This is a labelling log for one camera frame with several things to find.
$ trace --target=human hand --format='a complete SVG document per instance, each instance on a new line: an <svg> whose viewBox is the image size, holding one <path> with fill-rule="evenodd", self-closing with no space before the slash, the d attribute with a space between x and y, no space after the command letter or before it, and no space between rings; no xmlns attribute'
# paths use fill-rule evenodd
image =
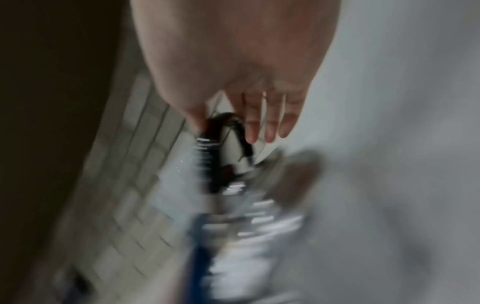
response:
<svg viewBox="0 0 480 304"><path fill-rule="evenodd" d="M340 0L131 0L145 59L163 98L199 131L224 90L246 140L286 137L332 41ZM281 109L284 103L284 115Z"/></svg>

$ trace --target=black handle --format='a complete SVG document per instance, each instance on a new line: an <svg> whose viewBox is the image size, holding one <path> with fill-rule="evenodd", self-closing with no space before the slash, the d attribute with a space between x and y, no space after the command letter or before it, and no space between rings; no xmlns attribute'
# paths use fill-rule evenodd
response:
<svg viewBox="0 0 480 304"><path fill-rule="evenodd" d="M221 179L221 136L224 127L230 127L235 133L240 148L249 165L254 163L254 149L245 140L245 128L242 120L234 113L221 113L209 118L205 132L197 139L200 152L200 170L206 179L206 191L216 194L220 191L223 183Z"/></svg>

